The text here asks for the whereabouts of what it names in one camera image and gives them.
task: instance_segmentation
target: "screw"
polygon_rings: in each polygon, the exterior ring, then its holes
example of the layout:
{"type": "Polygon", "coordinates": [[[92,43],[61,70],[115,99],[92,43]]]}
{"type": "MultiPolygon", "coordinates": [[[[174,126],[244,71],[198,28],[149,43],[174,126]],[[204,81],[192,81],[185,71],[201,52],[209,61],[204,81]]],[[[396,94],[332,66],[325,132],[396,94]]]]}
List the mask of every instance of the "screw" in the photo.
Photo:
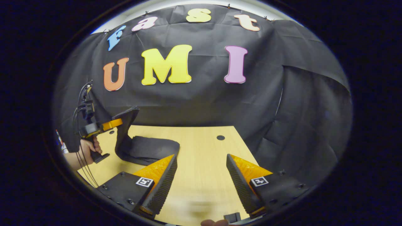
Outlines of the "screw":
{"type": "Polygon", "coordinates": [[[135,202],[132,199],[127,199],[127,202],[131,205],[135,205],[135,202]]]}

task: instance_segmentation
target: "letter m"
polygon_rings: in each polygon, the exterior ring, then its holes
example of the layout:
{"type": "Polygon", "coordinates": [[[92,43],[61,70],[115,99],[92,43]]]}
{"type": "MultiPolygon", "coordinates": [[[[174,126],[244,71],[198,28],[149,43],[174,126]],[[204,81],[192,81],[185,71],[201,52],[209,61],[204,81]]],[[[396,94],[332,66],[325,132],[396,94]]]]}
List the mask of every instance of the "letter m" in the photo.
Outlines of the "letter m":
{"type": "Polygon", "coordinates": [[[171,83],[191,82],[191,76],[187,70],[187,58],[192,50],[190,45],[176,45],[172,48],[166,59],[163,59],[158,49],[148,49],[142,52],[141,56],[145,58],[144,79],[141,83],[153,85],[156,83],[156,77],[161,83],[164,83],[170,69],[172,73],[169,76],[171,83]]]}

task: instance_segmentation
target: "folded black cloth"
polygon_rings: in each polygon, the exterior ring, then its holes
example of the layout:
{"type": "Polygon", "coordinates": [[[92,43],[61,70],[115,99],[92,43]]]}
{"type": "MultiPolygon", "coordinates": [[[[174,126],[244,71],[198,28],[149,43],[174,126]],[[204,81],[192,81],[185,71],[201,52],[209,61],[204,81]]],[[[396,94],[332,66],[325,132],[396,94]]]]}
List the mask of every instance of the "folded black cloth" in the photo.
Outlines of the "folded black cloth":
{"type": "Polygon", "coordinates": [[[112,118],[120,118],[123,122],[117,126],[116,155],[124,161],[147,166],[172,154],[178,154],[180,144],[176,141],[128,136],[128,130],[138,112],[139,108],[134,106],[112,118]]]}

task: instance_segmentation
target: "black bracket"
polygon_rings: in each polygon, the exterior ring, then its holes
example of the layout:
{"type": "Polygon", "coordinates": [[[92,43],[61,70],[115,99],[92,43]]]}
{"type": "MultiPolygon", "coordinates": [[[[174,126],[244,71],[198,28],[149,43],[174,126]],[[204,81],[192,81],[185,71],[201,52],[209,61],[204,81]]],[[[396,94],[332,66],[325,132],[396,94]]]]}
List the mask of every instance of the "black bracket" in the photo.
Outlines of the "black bracket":
{"type": "Polygon", "coordinates": [[[250,186],[265,206],[265,211],[260,211],[254,216],[250,215],[251,219],[288,205],[309,189],[305,184],[293,177],[285,176],[284,173],[251,179],[250,186]]]}
{"type": "Polygon", "coordinates": [[[155,218],[155,214],[144,212],[141,207],[155,182],[152,179],[139,177],[127,172],[120,172],[112,179],[97,188],[103,195],[131,212],[147,218],[155,218]]]}

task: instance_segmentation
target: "pink letter i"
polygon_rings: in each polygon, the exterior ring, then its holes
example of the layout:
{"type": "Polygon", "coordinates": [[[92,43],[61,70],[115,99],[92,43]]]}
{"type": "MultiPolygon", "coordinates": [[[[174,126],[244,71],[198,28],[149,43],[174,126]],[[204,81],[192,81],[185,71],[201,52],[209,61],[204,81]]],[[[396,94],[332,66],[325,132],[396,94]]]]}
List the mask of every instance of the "pink letter i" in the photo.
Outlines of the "pink letter i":
{"type": "Polygon", "coordinates": [[[246,77],[243,75],[244,55],[247,53],[245,48],[229,45],[225,47],[229,52],[229,72],[224,80],[227,83],[244,83],[246,77]]]}

